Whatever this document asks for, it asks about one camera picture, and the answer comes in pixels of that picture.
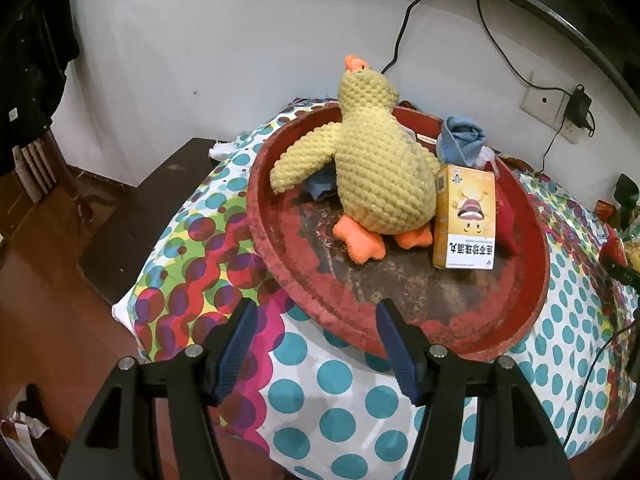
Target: white wall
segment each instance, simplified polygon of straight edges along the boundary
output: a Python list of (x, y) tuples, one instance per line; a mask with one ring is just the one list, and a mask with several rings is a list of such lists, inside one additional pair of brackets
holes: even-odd
[[(54, 132), (70, 164), (137, 185), (191, 137), (232, 139), (296, 96), (335, 95), (347, 54), (391, 58), (411, 0), (72, 0), (82, 54)], [(640, 182), (640, 119), (608, 78), (545, 23), (483, 0), (521, 72), (593, 98), (597, 133), (558, 137), (546, 172), (585, 205), (621, 171)], [(538, 168), (553, 132), (519, 109), (524, 87), (481, 28), (474, 0), (424, 0), (388, 77), (402, 97), (465, 114), (491, 145)]]

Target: yellow medicine box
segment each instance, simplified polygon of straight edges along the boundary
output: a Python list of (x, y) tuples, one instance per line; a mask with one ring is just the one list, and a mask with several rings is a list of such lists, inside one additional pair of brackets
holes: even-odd
[(493, 269), (495, 177), (451, 164), (436, 176), (433, 265), (447, 269)]

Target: colorful patterned fabric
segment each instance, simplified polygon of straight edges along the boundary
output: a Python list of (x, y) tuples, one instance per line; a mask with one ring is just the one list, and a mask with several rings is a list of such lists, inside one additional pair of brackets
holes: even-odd
[[(300, 478), (399, 480), (424, 408), (401, 395), (388, 362), (347, 345), (294, 304), (255, 254), (246, 221), (248, 173), (264, 140), (327, 101), (299, 100), (239, 137), (165, 229), (122, 302), (143, 355), (162, 360), (201, 342), (240, 297), (257, 301), (258, 333), (221, 423)], [(540, 318), (509, 355), (563, 440), (591, 361), (638, 300), (597, 264), (606, 232), (595, 216), (557, 184), (519, 177), (545, 222), (551, 276)], [(569, 456), (608, 431), (634, 394), (621, 373), (626, 339), (588, 377)], [(466, 400), (454, 480), (468, 478), (476, 405)]]

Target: wall outlet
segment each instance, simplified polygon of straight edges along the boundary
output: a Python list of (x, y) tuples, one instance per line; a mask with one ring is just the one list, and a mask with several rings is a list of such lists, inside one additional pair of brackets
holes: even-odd
[(586, 131), (586, 128), (578, 128), (578, 126), (573, 124), (569, 119), (565, 119), (562, 130), (560, 130), (560, 135), (562, 135), (570, 143), (578, 144)]
[[(529, 75), (529, 81), (539, 86), (546, 86), (534, 80), (533, 72)], [(539, 90), (527, 86), (520, 103), (520, 110), (557, 130), (562, 121), (560, 110), (564, 112), (565, 98), (568, 101), (568, 97), (558, 90)]]

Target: round red tray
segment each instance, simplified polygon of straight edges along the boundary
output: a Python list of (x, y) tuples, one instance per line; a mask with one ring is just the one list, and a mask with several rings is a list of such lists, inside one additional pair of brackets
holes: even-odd
[[(396, 107), (401, 124), (435, 138), (442, 121)], [(386, 257), (354, 264), (332, 235), (342, 215), (338, 198), (313, 202), (300, 186), (274, 195), (270, 171), (280, 155), (317, 126), (342, 119), (328, 105), (285, 124), (262, 146), (247, 191), (255, 249), (290, 297), (322, 327), (346, 342), (385, 356), (374, 305), (391, 298), (431, 342), (462, 357), (490, 360), (531, 328), (546, 297), (549, 259), (538, 214), (508, 168), (498, 160), (499, 183), (515, 213), (516, 257), (498, 250), (493, 270), (436, 269), (431, 248), (405, 251), (385, 240)], [(425, 144), (431, 150), (432, 144)]]

